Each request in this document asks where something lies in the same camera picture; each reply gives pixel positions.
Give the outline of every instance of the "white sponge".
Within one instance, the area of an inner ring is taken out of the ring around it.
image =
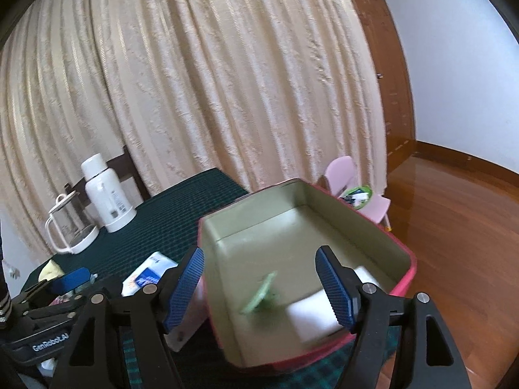
[[[364,266],[357,267],[355,273],[363,284],[371,282],[380,287]],[[286,313],[302,343],[318,341],[343,328],[337,321],[324,290],[290,304]]]

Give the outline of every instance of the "white thermos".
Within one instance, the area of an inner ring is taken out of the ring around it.
[[[94,203],[108,232],[120,230],[135,218],[137,212],[126,198],[117,174],[108,168],[100,153],[83,162],[81,169],[87,182],[88,198]]]

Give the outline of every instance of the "blue object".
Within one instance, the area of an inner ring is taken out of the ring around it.
[[[351,330],[355,325],[353,301],[322,248],[316,253],[316,271],[337,321]]]
[[[195,292],[198,281],[203,273],[204,257],[203,251],[197,247],[193,256],[187,263],[182,275],[178,279],[175,290],[169,299],[169,313],[163,325],[168,333],[182,322],[187,306]]]
[[[90,271],[86,267],[80,267],[67,275],[63,275],[52,281],[50,290],[55,294],[64,295],[90,280]]]

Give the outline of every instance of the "metal bolt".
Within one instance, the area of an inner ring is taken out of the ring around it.
[[[157,286],[155,284],[148,284],[142,289],[142,292],[145,294],[153,294],[156,290]]]
[[[362,286],[362,289],[364,290],[364,292],[367,292],[368,294],[373,294],[374,292],[377,291],[377,287],[374,286],[371,282],[364,284]]]
[[[429,300],[431,299],[425,292],[417,293],[416,298],[418,299],[418,301],[420,301],[421,303],[424,303],[424,304],[428,303]]]
[[[90,301],[93,303],[93,304],[99,304],[101,301],[104,300],[104,296],[102,294],[95,294],[92,296],[92,298],[90,299]]]

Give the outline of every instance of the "tissue box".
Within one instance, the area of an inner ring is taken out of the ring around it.
[[[123,297],[135,294],[146,284],[156,284],[170,267],[177,263],[160,252],[153,253],[123,282]],[[202,280],[198,283],[182,322],[164,335],[168,347],[178,352],[207,319],[206,300]]]
[[[387,293],[405,295],[416,272],[409,249],[341,200],[301,179],[245,196],[203,217],[199,247],[214,334],[226,359],[261,373],[290,372],[320,360],[353,336],[344,328],[307,343],[287,308],[322,290],[315,254],[329,245],[339,261],[364,268]],[[261,280],[277,271],[271,310],[240,314]]]

